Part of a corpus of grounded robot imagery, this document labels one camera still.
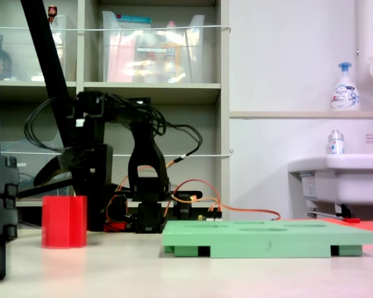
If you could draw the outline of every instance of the white sink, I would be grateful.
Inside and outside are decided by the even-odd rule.
[[[323,155],[288,164],[290,173],[315,177],[316,198],[335,204],[373,204],[373,154]]]

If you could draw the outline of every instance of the black pole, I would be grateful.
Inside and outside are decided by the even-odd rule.
[[[48,24],[43,0],[21,0],[27,24],[36,49],[37,58],[45,80],[49,98],[69,98],[68,88],[63,76],[60,59],[52,38],[51,28]],[[61,135],[64,147],[70,146],[66,128],[66,114],[61,101],[52,104],[55,120]]]

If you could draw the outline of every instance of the bottle label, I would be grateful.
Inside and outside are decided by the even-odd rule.
[[[342,109],[345,107],[352,107],[360,102],[358,90],[353,86],[339,85],[334,90],[330,106],[333,109]]]
[[[345,154],[344,141],[340,139],[334,139],[330,141],[329,154]]]

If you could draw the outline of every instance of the circular hole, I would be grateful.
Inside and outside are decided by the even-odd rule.
[[[264,222],[234,222],[236,225],[263,225]]]
[[[326,225],[320,225],[317,223],[304,223],[304,224],[298,224],[298,223],[291,223],[288,225],[285,225],[285,227],[293,227],[293,228],[320,228],[325,227]]]
[[[227,225],[187,225],[188,228],[226,228]]]
[[[245,232],[284,232],[286,228],[241,228],[240,231]]]

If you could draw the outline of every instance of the dark bottle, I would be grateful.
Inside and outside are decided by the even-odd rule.
[[[54,18],[57,16],[58,14],[58,9],[55,5],[50,5],[48,7],[48,22],[50,24],[50,27],[52,25],[52,22],[54,21]]]
[[[2,49],[2,35],[0,34],[0,80],[9,79],[12,76],[11,57]]]

